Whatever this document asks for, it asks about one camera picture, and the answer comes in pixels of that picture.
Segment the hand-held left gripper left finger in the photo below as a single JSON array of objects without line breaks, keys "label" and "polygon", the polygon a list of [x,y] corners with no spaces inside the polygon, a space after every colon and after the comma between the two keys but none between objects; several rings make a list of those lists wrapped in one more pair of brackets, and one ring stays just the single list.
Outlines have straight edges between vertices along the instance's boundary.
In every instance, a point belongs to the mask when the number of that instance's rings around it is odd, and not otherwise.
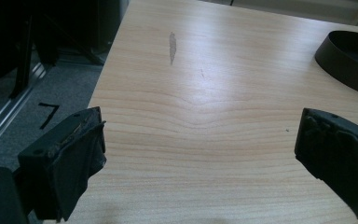
[{"label": "hand-held left gripper left finger", "polygon": [[106,163],[104,121],[96,106],[67,117],[18,156],[39,219],[68,220],[89,178]]}]

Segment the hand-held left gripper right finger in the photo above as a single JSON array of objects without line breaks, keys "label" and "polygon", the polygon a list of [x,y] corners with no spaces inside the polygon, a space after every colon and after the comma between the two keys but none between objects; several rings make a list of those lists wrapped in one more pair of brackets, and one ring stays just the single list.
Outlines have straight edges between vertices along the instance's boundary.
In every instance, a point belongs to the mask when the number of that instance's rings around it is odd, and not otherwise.
[{"label": "hand-held left gripper right finger", "polygon": [[305,108],[295,154],[358,217],[358,125],[335,114]]}]

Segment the black round tray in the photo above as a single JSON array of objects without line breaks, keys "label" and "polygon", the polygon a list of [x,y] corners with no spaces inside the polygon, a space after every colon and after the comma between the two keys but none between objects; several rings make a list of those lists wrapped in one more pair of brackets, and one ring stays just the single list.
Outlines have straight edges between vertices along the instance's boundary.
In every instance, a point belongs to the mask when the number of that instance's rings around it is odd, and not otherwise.
[{"label": "black round tray", "polygon": [[317,49],[315,61],[331,77],[358,91],[357,32],[330,32]]}]

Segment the black metal stand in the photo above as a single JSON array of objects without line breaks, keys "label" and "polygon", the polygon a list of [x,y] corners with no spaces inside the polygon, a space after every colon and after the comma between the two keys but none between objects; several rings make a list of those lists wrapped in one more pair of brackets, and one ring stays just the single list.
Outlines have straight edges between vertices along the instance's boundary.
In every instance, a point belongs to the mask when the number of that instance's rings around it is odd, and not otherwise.
[{"label": "black metal stand", "polygon": [[42,13],[27,12],[21,23],[20,58],[14,88],[9,95],[16,98],[25,90],[30,81],[32,47],[42,64],[53,65],[58,60],[52,20]]}]

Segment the metal floor rail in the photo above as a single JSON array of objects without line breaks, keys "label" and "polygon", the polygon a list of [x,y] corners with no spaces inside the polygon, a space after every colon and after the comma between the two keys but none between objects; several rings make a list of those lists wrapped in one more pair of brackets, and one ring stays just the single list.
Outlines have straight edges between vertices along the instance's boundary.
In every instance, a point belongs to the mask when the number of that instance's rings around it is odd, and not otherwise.
[{"label": "metal floor rail", "polygon": [[44,78],[48,69],[42,63],[37,63],[31,70],[31,77],[28,86],[21,91],[15,98],[9,98],[0,109],[0,137],[7,129],[9,124],[20,113],[30,98],[34,88]]}]

